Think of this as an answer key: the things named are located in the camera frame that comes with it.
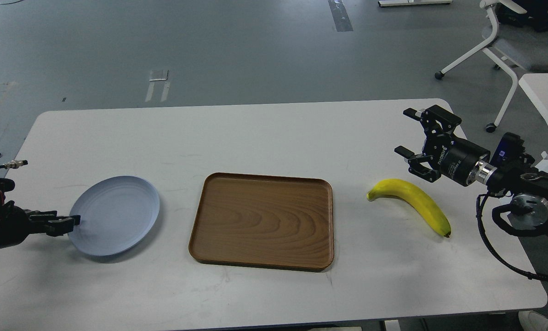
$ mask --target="tray rim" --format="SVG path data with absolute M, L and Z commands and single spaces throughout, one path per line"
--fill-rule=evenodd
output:
M 287 265 L 287 264 L 260 264 L 260 263 L 245 263 L 245 262 L 231 262 L 226 260 L 215 260 L 215 259 L 209 259 L 209 258 L 202 258 L 199 257 L 198 254 L 195 255 L 194 253 L 194 237 L 196 234 L 197 224 L 199 221 L 199 212 L 201 210 L 201 206 L 203 205 L 203 201 L 205 199 L 205 192 L 207 185 L 211 182 L 211 180 L 215 178 L 234 178 L 234 177 L 245 177 L 244 179 L 258 179 L 262 178 L 265 180 L 268 180 L 269 182 L 301 182 L 301 181 L 308 181 L 308 182 L 318 182 L 322 183 L 327 192 L 328 192 L 328 201 L 329 201 L 329 254 L 327 256 L 327 260 L 322 263 L 319 266 L 316 267 L 300 267 L 300 266 L 293 266 L 293 265 Z M 188 253 L 198 262 L 205 263 L 205 264 L 219 264 L 219 265 L 226 265 L 226 266 L 243 266 L 243 267 L 252 267 L 252 268 L 275 268 L 275 269 L 282 269 L 282 270 L 299 270 L 299 271 L 308 271 L 308 272 L 321 272 L 331 264 L 333 264 L 333 260 L 335 259 L 335 235 L 334 235 L 334 226 L 333 226 L 333 189 L 331 188 L 331 184 L 327 182 L 326 180 L 320 179 L 320 178 L 307 178 L 307 177 L 288 177 L 288 176 L 272 176 L 272 175 L 258 175 L 258 174 L 239 174 L 234 172 L 214 172 L 207 176 L 205 178 L 205 182 L 203 183 L 202 192 L 200 194 L 200 200 L 199 205 L 196 210 L 196 216 L 194 217 L 194 225 L 192 226 L 192 232 L 190 233 L 190 240 L 188 241 Z

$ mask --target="gray chair seat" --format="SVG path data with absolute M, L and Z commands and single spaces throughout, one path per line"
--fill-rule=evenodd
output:
M 482 37 L 486 39 L 491 32 L 492 27 L 485 27 Z M 548 31 L 537 33 L 531 27 L 500 25 L 492 46 L 523 69 L 532 73 L 548 73 Z

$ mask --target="person's leg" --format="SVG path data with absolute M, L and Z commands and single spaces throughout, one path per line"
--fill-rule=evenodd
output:
M 522 6 L 534 19 L 548 18 L 548 0 L 513 0 L 513 2 Z
M 503 6 L 499 4 L 497 7 L 497 19 L 499 20 L 499 23 L 506 24 L 506 25 L 512 25 L 513 27 L 521 28 L 524 25 L 528 23 L 528 18 L 530 15 L 528 14 L 519 14 L 511 9 L 507 8 L 506 6 Z
M 528 24 L 536 32 L 548 31 L 548 0 L 513 0 L 519 6 L 522 6 L 532 17 L 529 21 L 524 21 L 525 17 L 519 16 L 518 21 L 522 24 Z

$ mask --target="plate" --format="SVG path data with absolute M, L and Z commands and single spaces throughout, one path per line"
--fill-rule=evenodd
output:
M 143 178 L 108 178 L 86 190 L 70 215 L 81 215 L 68 236 L 82 253 L 108 256 L 137 245 L 158 218 L 160 199 Z

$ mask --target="gray floor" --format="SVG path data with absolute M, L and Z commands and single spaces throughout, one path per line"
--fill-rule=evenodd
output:
M 526 140 L 528 153 L 548 151 L 545 122 L 520 89 L 497 132 L 484 132 L 510 86 L 486 56 L 475 55 L 443 81 L 433 78 L 482 40 L 487 21 L 478 1 L 392 8 L 374 0 L 344 3 L 353 32 L 335 30 L 325 0 L 0 6 L 3 158 L 13 159 L 36 117 L 51 110 L 401 98 L 448 101 L 468 138 L 488 149 L 512 131 Z M 164 68 L 171 70 L 167 99 L 154 91 L 145 102 L 149 70 Z M 535 267 L 548 270 L 548 241 L 524 245 Z M 548 305 L 541 311 L 548 315 Z M 404 330 L 423 329 L 419 319 L 402 322 Z M 426 322 L 430 330 L 520 329 L 516 314 Z

